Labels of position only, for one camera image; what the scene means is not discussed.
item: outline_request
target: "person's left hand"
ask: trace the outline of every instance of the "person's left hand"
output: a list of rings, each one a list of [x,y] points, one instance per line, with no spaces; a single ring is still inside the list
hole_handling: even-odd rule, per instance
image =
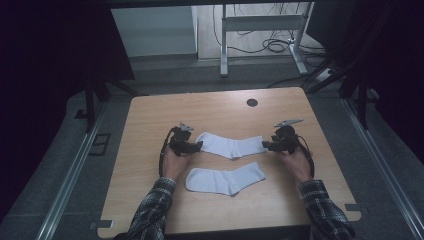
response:
[[[165,149],[165,155],[163,157],[163,176],[177,181],[180,175],[184,172],[185,167],[193,158],[193,153],[181,153],[178,157],[174,151],[167,146]]]

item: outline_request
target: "person's arm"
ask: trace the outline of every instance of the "person's arm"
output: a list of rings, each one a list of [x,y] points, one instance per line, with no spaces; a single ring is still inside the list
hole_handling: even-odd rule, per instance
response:
[[[152,190],[141,202],[125,239],[164,239],[166,216],[172,205],[176,181],[191,158],[192,154],[178,157],[169,147],[166,148],[163,177],[155,182]]]
[[[324,183],[310,175],[309,162],[298,148],[290,155],[277,153],[287,170],[296,178],[311,219],[314,240],[352,239],[355,231],[343,211],[328,196]]]

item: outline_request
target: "gray carpet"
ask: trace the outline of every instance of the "gray carpet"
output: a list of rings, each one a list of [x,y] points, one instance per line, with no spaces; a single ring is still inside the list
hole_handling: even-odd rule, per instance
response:
[[[136,81],[123,81],[147,94],[209,92],[239,89],[261,89],[287,78],[298,77],[290,58],[231,60],[228,78],[220,78],[219,62],[198,62],[192,58],[132,59]],[[300,86],[301,79],[283,81],[275,87]],[[414,239],[390,192],[385,186],[370,154],[356,132],[349,115],[337,97],[336,82],[308,99],[321,124],[341,170],[362,209],[362,218],[353,222],[356,239]],[[95,224],[99,221],[107,193],[126,115],[132,97],[108,85],[112,93],[99,134],[110,134],[104,156],[89,156],[75,185],[53,239],[99,239]],[[63,177],[84,137],[85,120],[75,119],[83,109],[84,94],[68,102],[62,128],[42,163],[9,215],[0,226],[0,239],[34,239],[58,191]],[[424,213],[424,168],[411,151],[368,106],[370,132],[387,157],[388,164],[421,215]],[[92,153],[99,149],[93,147]],[[300,235],[281,229],[250,230],[249,239],[294,239]],[[197,239],[239,239],[235,233],[220,233]]]

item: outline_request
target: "plaid shirt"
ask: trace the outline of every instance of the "plaid shirt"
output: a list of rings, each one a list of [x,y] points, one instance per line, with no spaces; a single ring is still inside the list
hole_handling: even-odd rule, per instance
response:
[[[152,190],[138,207],[126,234],[126,240],[165,239],[166,216],[171,208],[176,183],[168,178],[156,181]],[[311,233],[315,240],[352,239],[355,232],[343,211],[329,198],[321,180],[299,185],[300,193],[311,218]],[[121,239],[122,234],[114,239]]]

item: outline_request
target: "person's hand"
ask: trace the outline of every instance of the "person's hand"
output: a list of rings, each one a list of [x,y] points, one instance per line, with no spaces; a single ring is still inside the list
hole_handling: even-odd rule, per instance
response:
[[[192,158],[193,154],[188,153],[181,153],[181,157],[178,157],[175,155],[174,151],[167,146],[163,157],[163,176],[177,181],[181,173],[184,172],[188,161]]]
[[[284,166],[286,166],[287,170],[296,178],[298,183],[313,179],[310,174],[311,170],[309,162],[300,148],[296,148],[294,153],[290,155],[283,152],[276,153],[283,162]]]

